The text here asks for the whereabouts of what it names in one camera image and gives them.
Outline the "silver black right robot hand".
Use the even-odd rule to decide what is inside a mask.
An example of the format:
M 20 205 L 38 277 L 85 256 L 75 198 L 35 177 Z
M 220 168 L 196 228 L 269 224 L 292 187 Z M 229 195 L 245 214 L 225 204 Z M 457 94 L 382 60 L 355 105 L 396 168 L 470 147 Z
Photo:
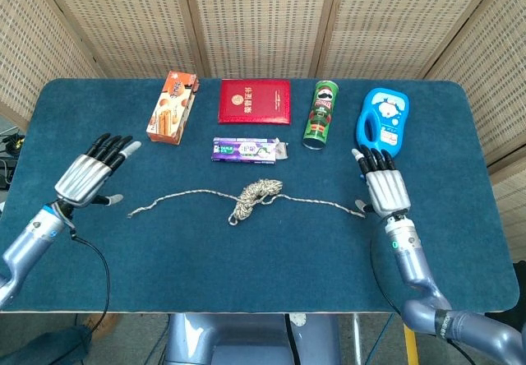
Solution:
M 401 172 L 395 168 L 387 150 L 353 148 L 352 154 L 369 191 L 370 202 L 356 200 L 356 207 L 364 213 L 375 212 L 382 219 L 405 215 L 411 203 Z

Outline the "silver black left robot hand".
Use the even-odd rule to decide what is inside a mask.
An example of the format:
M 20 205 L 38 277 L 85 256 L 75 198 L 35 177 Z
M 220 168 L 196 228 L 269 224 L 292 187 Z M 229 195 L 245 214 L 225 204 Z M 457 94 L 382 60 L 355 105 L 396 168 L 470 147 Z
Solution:
M 100 188 L 108 178 L 139 148 L 132 136 L 104 133 L 80 154 L 60 177 L 54 189 L 58 200 L 72 207 L 91 204 L 112 206 L 122 201 L 122 194 L 103 196 Z

